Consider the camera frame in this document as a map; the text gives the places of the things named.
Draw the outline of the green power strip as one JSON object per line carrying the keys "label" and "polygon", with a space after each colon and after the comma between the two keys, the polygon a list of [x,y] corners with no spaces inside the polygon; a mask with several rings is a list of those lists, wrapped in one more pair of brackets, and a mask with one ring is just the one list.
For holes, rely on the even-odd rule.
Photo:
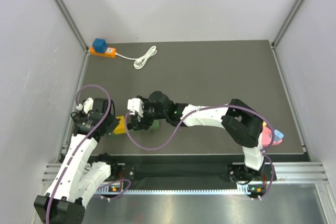
{"label": "green power strip", "polygon": [[156,130],[156,129],[159,128],[159,126],[160,126],[159,121],[155,121],[155,122],[153,123],[153,125],[150,127],[149,130]]}

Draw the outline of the black plug adapter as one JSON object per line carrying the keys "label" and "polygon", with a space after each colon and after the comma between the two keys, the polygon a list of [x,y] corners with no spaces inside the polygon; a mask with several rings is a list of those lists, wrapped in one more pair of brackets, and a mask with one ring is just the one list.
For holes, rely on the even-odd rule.
{"label": "black plug adapter", "polygon": [[129,122],[127,123],[127,129],[129,131],[139,131],[142,129],[141,122],[136,115],[129,116]]}

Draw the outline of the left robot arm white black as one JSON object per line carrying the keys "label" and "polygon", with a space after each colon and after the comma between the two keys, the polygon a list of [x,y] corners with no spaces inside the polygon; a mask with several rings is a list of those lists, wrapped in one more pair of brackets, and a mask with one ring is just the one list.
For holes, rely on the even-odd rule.
{"label": "left robot arm white black", "polygon": [[88,98],[72,119],[75,127],[64,161],[45,194],[34,201],[42,223],[82,223],[87,204],[103,182],[120,178],[115,157],[91,155],[100,139],[120,123],[113,101]]}

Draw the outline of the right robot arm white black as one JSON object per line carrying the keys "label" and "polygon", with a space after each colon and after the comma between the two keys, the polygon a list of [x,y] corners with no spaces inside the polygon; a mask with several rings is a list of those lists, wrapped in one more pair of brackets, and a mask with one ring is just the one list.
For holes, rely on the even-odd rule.
{"label": "right robot arm white black", "polygon": [[231,172],[232,180],[246,184],[264,174],[262,131],[263,120],[239,99],[218,106],[195,106],[175,103],[161,91],[148,98],[136,96],[137,128],[148,130],[154,121],[166,120],[176,128],[209,126],[224,129],[242,147],[244,167]]}

